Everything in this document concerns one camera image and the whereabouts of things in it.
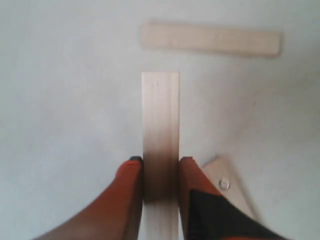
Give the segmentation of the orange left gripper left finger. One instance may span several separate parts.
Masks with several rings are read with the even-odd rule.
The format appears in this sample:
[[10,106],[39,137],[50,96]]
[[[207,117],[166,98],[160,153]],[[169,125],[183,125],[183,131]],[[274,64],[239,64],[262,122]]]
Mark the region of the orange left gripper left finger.
[[136,240],[143,206],[143,160],[133,156],[86,208],[40,240]]

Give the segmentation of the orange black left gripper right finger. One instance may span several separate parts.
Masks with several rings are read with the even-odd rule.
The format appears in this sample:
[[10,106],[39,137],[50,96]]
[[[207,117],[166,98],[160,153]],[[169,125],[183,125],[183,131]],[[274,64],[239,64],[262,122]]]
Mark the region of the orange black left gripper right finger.
[[178,163],[178,203],[186,240],[282,240],[232,205],[209,181],[196,161]]

